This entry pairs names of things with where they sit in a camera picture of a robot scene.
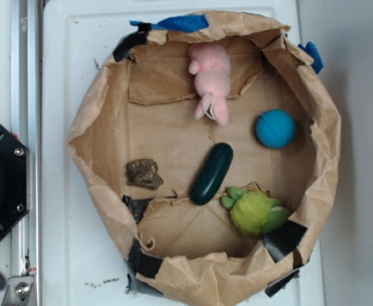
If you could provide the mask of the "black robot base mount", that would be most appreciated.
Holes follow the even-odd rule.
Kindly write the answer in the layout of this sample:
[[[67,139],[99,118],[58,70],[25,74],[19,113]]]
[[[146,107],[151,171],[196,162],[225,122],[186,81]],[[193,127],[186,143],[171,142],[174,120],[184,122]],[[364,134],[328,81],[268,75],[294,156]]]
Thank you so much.
[[[27,214],[29,150],[0,124],[0,242]]]

